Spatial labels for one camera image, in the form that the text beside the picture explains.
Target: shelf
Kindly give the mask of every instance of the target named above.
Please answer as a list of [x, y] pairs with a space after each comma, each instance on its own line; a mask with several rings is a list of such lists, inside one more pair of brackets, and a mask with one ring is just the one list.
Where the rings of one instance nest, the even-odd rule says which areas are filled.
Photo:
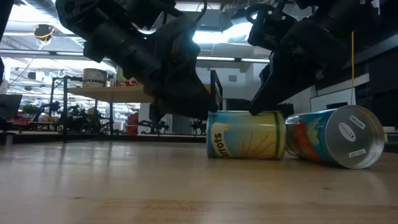
[[[210, 85], [205, 85], [208, 92]], [[69, 88], [68, 93], [85, 96], [94, 100], [113, 103], [152, 103], [153, 97], [144, 93], [143, 86], [101, 87], [101, 88]]]

